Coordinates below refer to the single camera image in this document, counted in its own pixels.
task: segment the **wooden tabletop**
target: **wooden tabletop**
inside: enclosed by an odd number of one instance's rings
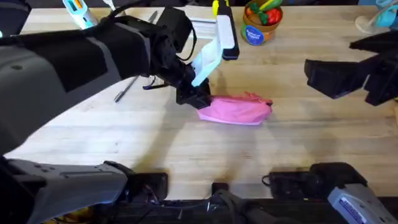
[[[128,14],[147,19],[152,9]],[[186,7],[192,19],[213,19],[211,9]],[[214,181],[231,184],[241,197],[269,197],[261,176],[273,168],[308,167],[343,161],[367,178],[379,196],[398,196],[398,128],[395,102],[373,107],[366,92],[331,100],[306,84],[306,58],[359,61],[372,55],[350,50],[364,37],[354,26],[374,6],[283,7],[276,37],[260,47],[238,34],[237,61],[222,62],[210,75],[215,95],[250,91],[274,101],[273,115],[258,127],[200,121],[196,111],[175,103],[175,90],[143,91],[139,78],[118,103],[113,99],[126,81],[102,91],[49,122],[8,157],[53,164],[100,164],[116,161],[138,172],[170,174],[168,199],[209,196]],[[108,9],[92,9],[102,17]],[[233,8],[237,32],[243,8]],[[74,29],[64,9],[34,9],[25,33]],[[198,31],[195,52],[211,37],[212,27]],[[191,41],[185,47],[187,54]]]

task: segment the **pink cloth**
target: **pink cloth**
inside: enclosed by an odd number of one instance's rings
[[[246,96],[214,96],[211,105],[198,110],[199,118],[226,124],[259,125],[272,113],[272,101]]]

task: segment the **toy vegetable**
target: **toy vegetable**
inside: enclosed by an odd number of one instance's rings
[[[280,21],[281,14],[278,9],[270,9],[266,11],[266,14],[268,16],[267,25],[272,25]]]

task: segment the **black wire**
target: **black wire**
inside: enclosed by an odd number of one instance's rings
[[[269,175],[262,176],[261,182],[267,187],[270,187],[271,184],[267,183],[264,179],[269,178]]]
[[[195,28],[193,28],[192,21],[191,21],[190,19],[188,19],[188,20],[190,21],[191,27],[192,27],[192,32],[193,32],[193,45],[192,45],[191,53],[189,54],[189,56],[188,56],[187,58],[182,59],[182,58],[180,58],[179,56],[177,56],[178,59],[180,59],[180,60],[183,61],[183,62],[189,60],[189,59],[192,57],[193,51],[195,50],[195,46],[196,46],[197,40],[198,40],[197,33],[195,32]]]
[[[137,219],[137,221],[134,224],[139,224],[140,222],[142,222],[153,210],[154,210],[153,208],[149,209],[143,216]]]
[[[151,204],[151,206],[159,207],[159,208],[170,208],[170,209],[191,209],[191,208],[196,208],[196,207],[206,205],[210,202],[210,200],[211,200],[211,197],[201,203],[196,204],[196,205],[187,205],[187,206],[168,206],[168,205],[156,205],[156,204]]]
[[[127,3],[127,4],[123,5],[123,6],[120,6],[119,8],[115,9],[114,11],[112,11],[112,12],[106,17],[106,20],[108,20],[108,19],[114,19],[118,14],[120,14],[121,12],[123,12],[123,11],[126,10],[126,9],[129,9],[129,8],[131,8],[131,7],[138,6],[138,5],[143,4],[143,3],[149,4],[149,3],[151,3],[152,1],[154,1],[154,0],[138,0],[138,1],[134,1],[134,2]]]
[[[156,81],[156,76],[154,76],[154,79],[151,81],[151,83],[149,85],[143,86],[142,88],[144,90],[148,90]]]

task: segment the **blue label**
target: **blue label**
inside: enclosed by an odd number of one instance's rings
[[[260,45],[264,41],[264,35],[255,27],[247,25],[245,27],[245,31],[246,40],[249,42],[249,44]]]

